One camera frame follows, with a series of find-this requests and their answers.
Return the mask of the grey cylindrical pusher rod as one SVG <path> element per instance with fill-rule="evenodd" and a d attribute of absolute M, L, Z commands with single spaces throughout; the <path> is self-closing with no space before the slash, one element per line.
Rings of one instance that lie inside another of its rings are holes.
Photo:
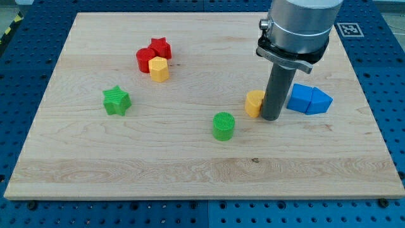
<path fill-rule="evenodd" d="M 274 121 L 280 116 L 295 73 L 296 69 L 273 64 L 261 108 L 265 120 Z"/>

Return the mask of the black silver tool flange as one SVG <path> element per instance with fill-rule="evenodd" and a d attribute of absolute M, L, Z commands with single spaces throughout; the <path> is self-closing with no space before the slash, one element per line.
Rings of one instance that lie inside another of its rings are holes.
<path fill-rule="evenodd" d="M 256 54 L 280 66 L 298 69 L 309 74 L 313 69 L 313 65 L 323 57 L 328 43 L 329 39 L 327 39 L 321 48 L 314 52 L 298 54 L 284 51 L 274 46 L 266 36 L 262 35 L 258 39 Z"/>

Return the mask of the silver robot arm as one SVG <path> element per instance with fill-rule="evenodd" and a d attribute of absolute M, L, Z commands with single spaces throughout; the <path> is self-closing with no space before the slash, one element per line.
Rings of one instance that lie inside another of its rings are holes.
<path fill-rule="evenodd" d="M 273 0 L 256 54 L 273 63 L 260 115 L 269 121 L 280 116 L 297 70 L 311 73 L 329 43 L 329 34 L 343 0 Z"/>

